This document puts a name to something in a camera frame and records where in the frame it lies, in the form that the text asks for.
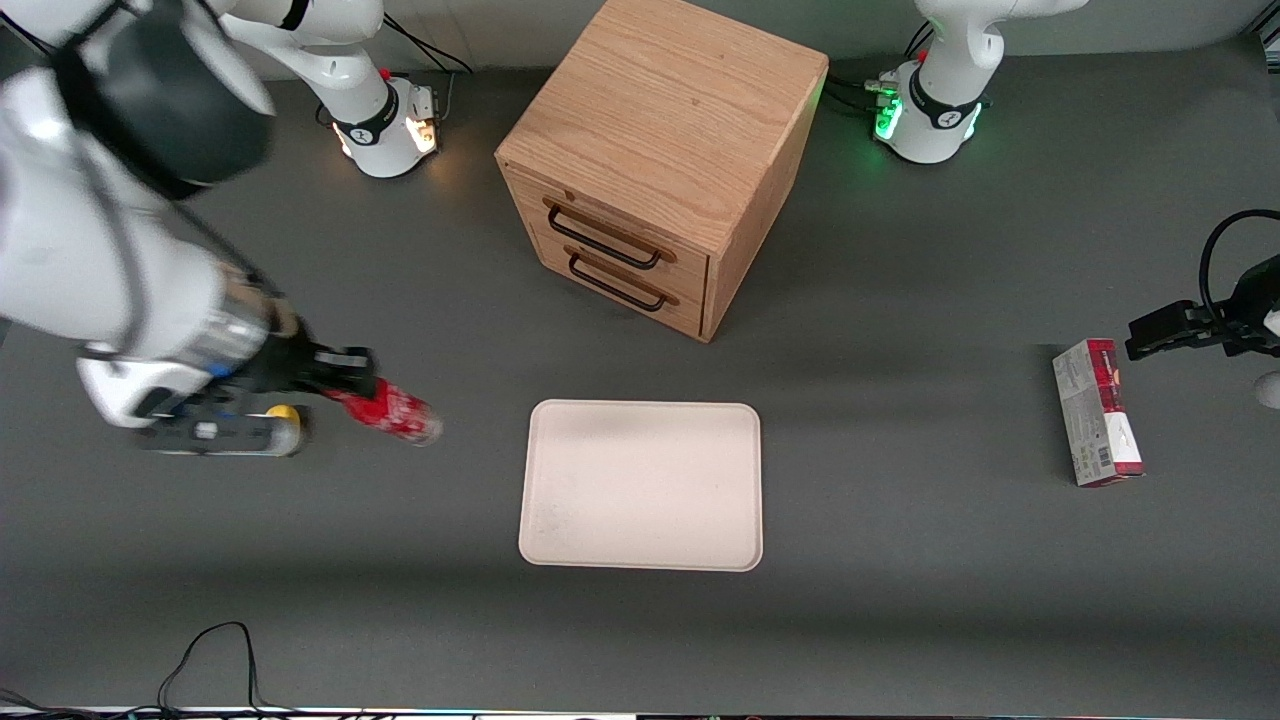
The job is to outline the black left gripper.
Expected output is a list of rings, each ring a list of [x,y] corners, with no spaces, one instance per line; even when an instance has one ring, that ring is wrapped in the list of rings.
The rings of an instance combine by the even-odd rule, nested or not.
[[[1222,348],[1226,357],[1248,352],[1271,357],[1279,355],[1279,255],[1248,269],[1222,301],[1222,318],[1235,333]],[[1126,356],[1137,363],[1176,348],[1204,348],[1221,345],[1226,337],[1208,309],[1179,300],[1128,324]]]

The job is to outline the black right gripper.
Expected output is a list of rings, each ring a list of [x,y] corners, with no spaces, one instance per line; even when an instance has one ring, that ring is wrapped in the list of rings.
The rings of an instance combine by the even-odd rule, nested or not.
[[[312,377],[316,372],[319,378]],[[371,348],[334,348],[307,334],[270,334],[266,343],[228,377],[228,386],[246,393],[316,395],[330,401],[351,396],[343,378],[376,377]]]

